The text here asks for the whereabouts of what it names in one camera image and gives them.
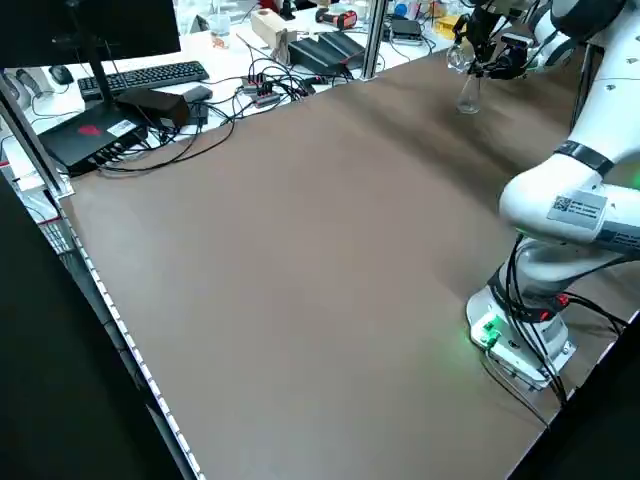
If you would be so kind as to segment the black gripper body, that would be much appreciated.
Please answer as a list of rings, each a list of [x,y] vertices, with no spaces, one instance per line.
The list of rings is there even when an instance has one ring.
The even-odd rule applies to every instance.
[[[473,1],[472,5],[472,37],[488,38],[500,19],[500,14],[494,11],[491,1]]]
[[[528,50],[519,47],[506,47],[495,60],[484,67],[486,77],[495,80],[512,80],[525,73],[528,62]]]

